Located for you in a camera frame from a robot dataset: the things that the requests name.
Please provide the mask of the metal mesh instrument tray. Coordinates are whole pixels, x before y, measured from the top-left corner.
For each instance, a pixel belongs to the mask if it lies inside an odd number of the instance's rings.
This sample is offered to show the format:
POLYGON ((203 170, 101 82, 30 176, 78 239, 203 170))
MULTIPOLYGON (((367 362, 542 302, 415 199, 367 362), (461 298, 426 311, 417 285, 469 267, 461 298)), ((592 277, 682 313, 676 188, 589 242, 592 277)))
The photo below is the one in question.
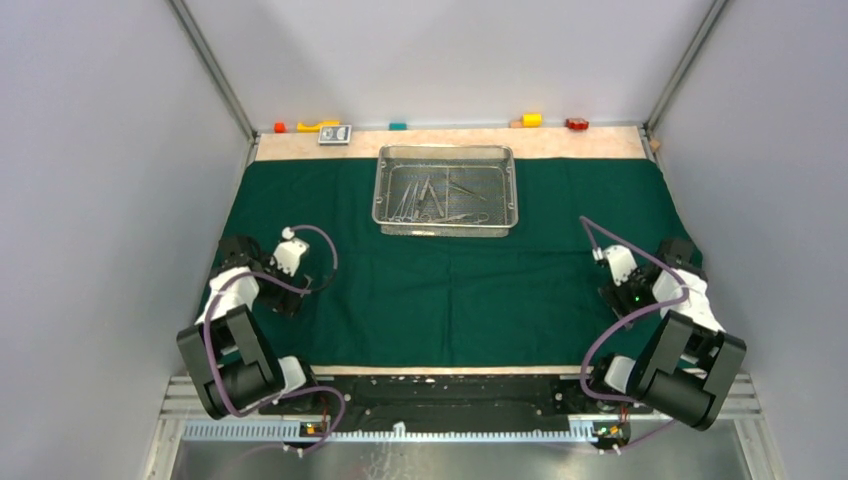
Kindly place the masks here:
POLYGON ((371 216, 381 232, 398 236, 502 238, 518 224, 516 166, 500 145, 386 145, 379 151, 371 216), (392 222, 389 216, 407 185, 430 177, 421 214, 442 217, 485 212, 485 224, 392 222), (480 201, 448 187, 455 182, 484 196, 480 201))

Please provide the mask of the dark green surgical drape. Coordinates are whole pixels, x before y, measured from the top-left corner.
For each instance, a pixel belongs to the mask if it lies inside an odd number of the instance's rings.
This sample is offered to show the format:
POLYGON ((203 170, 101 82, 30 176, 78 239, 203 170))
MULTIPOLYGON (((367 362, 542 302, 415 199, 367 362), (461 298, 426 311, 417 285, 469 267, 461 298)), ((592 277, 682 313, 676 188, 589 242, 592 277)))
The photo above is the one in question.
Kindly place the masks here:
POLYGON ((685 237, 646 160, 521 159, 519 221, 503 238, 389 236, 371 216, 372 159, 250 166, 226 222, 264 251, 305 225, 302 271, 321 286, 293 317, 257 305, 277 355, 314 365, 576 365, 615 322, 598 289, 588 217, 648 252, 685 237))

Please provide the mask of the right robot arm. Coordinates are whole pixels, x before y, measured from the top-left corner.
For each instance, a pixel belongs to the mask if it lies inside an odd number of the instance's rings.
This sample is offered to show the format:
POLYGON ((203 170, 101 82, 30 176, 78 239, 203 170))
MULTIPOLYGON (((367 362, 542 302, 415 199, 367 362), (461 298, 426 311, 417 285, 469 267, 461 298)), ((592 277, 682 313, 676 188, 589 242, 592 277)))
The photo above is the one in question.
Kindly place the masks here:
POLYGON ((661 321, 637 358, 603 357, 582 373, 581 387, 600 412, 635 402, 704 431, 717 419, 747 345, 717 320, 692 242, 666 238, 643 265, 635 255, 621 244, 594 250, 611 274, 599 292, 625 327, 644 314, 657 313, 661 321))

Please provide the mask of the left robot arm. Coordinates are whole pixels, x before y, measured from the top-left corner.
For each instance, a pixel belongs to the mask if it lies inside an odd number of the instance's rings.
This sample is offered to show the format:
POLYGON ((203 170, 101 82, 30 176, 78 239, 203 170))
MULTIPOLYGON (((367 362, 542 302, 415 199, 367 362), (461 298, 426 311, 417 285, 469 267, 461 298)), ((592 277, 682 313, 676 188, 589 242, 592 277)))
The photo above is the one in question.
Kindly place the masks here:
POLYGON ((297 273, 308 250, 305 241, 291 234, 272 252, 262 251, 249 236, 219 241, 207 302, 198 320, 176 336, 188 375, 211 418, 231 414, 224 396, 239 412, 280 394, 297 413, 308 413, 319 404, 321 388, 311 368, 294 355, 277 357, 253 314, 258 304, 287 317, 298 312, 304 296, 269 279, 309 288, 312 279, 297 273))

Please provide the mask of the steel tweezers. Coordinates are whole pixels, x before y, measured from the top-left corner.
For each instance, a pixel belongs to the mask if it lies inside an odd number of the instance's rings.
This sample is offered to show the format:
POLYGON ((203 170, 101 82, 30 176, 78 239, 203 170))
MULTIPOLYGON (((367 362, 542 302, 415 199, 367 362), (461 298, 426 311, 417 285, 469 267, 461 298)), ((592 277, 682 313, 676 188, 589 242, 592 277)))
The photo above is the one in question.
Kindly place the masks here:
POLYGON ((465 195, 469 195, 469 196, 471 196, 471 197, 473 197, 473 198, 476 198, 476 199, 478 199, 478 200, 480 200, 480 201, 484 201, 484 202, 485 202, 485 201, 487 201, 487 199, 486 199, 484 196, 482 196, 481 194, 476 193, 476 192, 474 192, 474 191, 472 191, 472 190, 469 190, 469 189, 467 189, 467 188, 465 188, 465 187, 463 187, 463 186, 461 186, 461 185, 459 185, 459 184, 457 184, 457 183, 455 183, 455 182, 448 182, 448 187, 449 187, 450 189, 452 189, 452 190, 456 190, 456 191, 458 191, 459 193, 462 193, 462 194, 465 194, 465 195))

